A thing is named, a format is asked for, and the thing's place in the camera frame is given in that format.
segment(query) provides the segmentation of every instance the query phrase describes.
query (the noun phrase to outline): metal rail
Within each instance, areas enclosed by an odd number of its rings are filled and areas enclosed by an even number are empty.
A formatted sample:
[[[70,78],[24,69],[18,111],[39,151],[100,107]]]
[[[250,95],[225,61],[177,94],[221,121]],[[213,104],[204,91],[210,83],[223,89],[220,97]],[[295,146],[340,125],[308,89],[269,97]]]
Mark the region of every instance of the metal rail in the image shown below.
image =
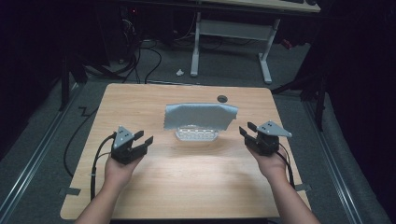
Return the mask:
[[[315,110],[313,106],[308,102],[303,102],[303,106],[308,116],[310,117],[310,122],[312,126],[315,128],[315,133],[317,134],[318,140],[321,144],[322,153],[327,163],[327,167],[329,168],[332,182],[334,183],[335,189],[337,190],[338,196],[340,197],[341,204],[344,206],[349,222],[354,224],[363,223],[358,208],[356,207],[352,195],[349,191],[349,187],[347,186],[343,176],[341,175],[341,172],[332,155],[332,151],[327,144],[324,134],[318,129],[318,126],[315,123]]]
[[[44,160],[44,157],[49,151],[50,142],[52,141],[54,134],[61,125],[64,116],[67,114],[70,105],[81,93],[82,88],[83,87],[81,85],[75,84],[71,92],[71,101],[63,111],[58,112],[55,119],[49,126],[49,129],[44,134],[41,142],[35,149],[35,153],[33,154],[32,158],[26,164],[25,168],[23,169],[16,183],[14,184],[14,187],[9,192],[7,198],[4,200],[3,204],[0,207],[0,223],[8,222],[9,218],[12,215],[12,212],[18,205],[18,202],[20,201],[23,193],[26,191],[27,187],[35,176],[35,172],[37,171],[41,162]]]

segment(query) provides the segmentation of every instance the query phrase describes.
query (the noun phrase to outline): metal frame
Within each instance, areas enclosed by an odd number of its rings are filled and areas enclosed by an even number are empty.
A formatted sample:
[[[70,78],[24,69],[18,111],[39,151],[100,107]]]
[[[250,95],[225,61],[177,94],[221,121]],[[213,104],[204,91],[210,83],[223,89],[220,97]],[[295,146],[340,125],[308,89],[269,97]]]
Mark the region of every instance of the metal frame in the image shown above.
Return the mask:
[[[200,35],[217,35],[235,38],[245,38],[266,41],[263,53],[259,53],[259,62],[262,67],[262,76],[266,84],[271,84],[271,74],[268,68],[267,57],[274,42],[280,19],[275,19],[274,24],[253,25],[237,22],[202,20],[201,13],[197,13],[195,26],[195,42],[191,60],[191,76],[197,77],[199,70],[199,40]]]

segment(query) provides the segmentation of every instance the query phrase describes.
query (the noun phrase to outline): forearm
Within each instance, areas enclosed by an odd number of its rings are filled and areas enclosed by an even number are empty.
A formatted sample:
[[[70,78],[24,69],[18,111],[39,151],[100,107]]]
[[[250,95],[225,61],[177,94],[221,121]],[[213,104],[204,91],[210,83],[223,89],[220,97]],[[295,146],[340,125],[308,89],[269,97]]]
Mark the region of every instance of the forearm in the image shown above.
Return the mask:
[[[283,223],[319,223],[286,177],[272,179],[270,185]]]
[[[109,223],[119,194],[117,190],[102,188],[78,217],[76,223]]]

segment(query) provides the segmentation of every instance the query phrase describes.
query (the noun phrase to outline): wrist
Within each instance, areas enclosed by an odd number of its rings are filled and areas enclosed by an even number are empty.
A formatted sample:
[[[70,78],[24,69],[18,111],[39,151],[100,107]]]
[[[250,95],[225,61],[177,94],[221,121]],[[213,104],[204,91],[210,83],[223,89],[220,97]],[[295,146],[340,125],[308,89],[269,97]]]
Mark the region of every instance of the wrist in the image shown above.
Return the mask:
[[[121,191],[122,191],[122,187],[117,186],[117,185],[113,185],[113,184],[109,184],[105,181],[105,183],[102,186],[101,191],[108,193],[108,194],[112,194],[112,195],[120,195]]]
[[[268,183],[273,186],[273,185],[283,185],[283,184],[289,184],[289,181],[286,177],[285,174],[273,174],[273,175],[268,175],[267,176]]]

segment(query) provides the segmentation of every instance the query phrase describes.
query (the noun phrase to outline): handheld controller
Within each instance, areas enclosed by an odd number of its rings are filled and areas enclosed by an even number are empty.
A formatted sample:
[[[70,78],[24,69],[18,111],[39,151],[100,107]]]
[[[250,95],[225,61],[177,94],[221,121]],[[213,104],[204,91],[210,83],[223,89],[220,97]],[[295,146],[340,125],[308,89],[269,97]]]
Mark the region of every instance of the handheld controller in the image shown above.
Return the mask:
[[[135,134],[120,126],[113,145],[111,146],[111,158],[122,163],[128,164],[148,153],[148,146],[153,142],[153,136],[145,141],[144,144],[132,147],[132,143],[144,135],[144,131]]]
[[[245,145],[261,156],[271,156],[279,149],[279,136],[291,137],[291,133],[279,127],[271,120],[257,127],[252,122],[248,122],[249,129],[257,133],[254,138],[248,135],[247,131],[239,127],[239,132],[245,137]]]

